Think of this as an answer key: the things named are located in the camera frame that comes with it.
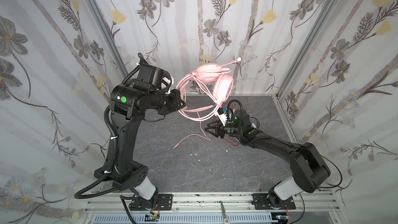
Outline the pink headphones with cable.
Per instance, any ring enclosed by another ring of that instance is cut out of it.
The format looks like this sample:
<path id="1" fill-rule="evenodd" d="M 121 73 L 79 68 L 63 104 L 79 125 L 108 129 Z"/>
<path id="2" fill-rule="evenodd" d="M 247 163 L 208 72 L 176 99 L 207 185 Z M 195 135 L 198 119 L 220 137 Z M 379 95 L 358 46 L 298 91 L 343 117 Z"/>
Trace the pink headphones with cable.
<path id="1" fill-rule="evenodd" d="M 210 106 L 200 108 L 184 107 L 178 112 L 187 119 L 196 122 L 203 122 L 209 120 L 211 117 L 216 116 L 218 108 L 221 108 L 223 103 L 228 99 L 231 94 L 234 79 L 229 75 L 231 69 L 227 68 L 228 65 L 238 63 L 241 58 L 237 58 L 230 63 L 219 65 L 216 63 L 207 63 L 200 65 L 196 70 L 187 74 L 177 84 L 176 89 L 181 93 L 181 98 L 186 101 L 186 86 L 190 82 L 195 82 L 197 86 L 204 92 L 205 95 L 213 101 Z"/>

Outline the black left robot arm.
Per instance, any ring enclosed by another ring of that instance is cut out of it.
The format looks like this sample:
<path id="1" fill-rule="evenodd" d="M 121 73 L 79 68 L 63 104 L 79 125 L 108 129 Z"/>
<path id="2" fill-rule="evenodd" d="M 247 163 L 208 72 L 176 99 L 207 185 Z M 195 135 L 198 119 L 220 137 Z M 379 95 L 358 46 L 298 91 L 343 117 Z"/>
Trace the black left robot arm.
<path id="1" fill-rule="evenodd" d="M 142 54 L 137 67 L 111 92 L 110 104 L 104 111 L 104 122 L 110 132 L 104 165 L 95 170 L 96 181 L 74 194 L 75 199 L 89 199 L 116 190 L 130 190 L 133 209 L 155 209 L 159 190 L 148 177 L 148 167 L 133 159 L 139 127 L 147 110 L 155 110 L 163 120 L 166 115 L 186 106 L 180 91 L 172 89 L 169 72 L 150 65 Z"/>

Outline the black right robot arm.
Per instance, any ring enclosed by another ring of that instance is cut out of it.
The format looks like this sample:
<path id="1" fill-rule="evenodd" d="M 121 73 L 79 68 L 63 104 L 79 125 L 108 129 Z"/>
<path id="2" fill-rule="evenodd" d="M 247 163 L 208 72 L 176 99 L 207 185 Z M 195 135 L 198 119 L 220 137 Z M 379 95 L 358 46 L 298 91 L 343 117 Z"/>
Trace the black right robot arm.
<path id="1" fill-rule="evenodd" d="M 295 195 L 313 193 L 331 176 L 328 158 L 309 142 L 291 143 L 260 130 L 240 101 L 231 100 L 217 111 L 219 119 L 207 124 L 205 131 L 217 138 L 234 137 L 245 147 L 267 151 L 290 165 L 292 175 L 273 186 L 266 195 L 270 208 L 278 209 Z"/>

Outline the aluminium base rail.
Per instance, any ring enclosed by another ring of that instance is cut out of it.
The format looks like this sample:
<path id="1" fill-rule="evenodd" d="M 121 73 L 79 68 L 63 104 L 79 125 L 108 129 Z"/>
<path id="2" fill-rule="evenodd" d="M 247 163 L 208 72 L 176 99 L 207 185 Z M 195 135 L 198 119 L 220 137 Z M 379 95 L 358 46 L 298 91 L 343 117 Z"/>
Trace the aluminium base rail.
<path id="1" fill-rule="evenodd" d="M 221 213 L 223 223 L 231 224 L 229 213 L 271 213 L 277 224 L 345 224 L 346 220 L 335 197 L 328 191 L 313 194 L 301 193 L 293 196 L 295 209 L 257 209 L 254 203 L 256 194 L 265 192 L 180 192 L 163 193 L 167 204 L 161 204 L 152 212 L 149 210 L 128 211 L 119 194 L 109 194 L 89 200 L 80 223 L 93 224 L 97 214 L 127 214 L 135 223 L 133 214 L 150 214 L 158 219 L 164 213 Z"/>

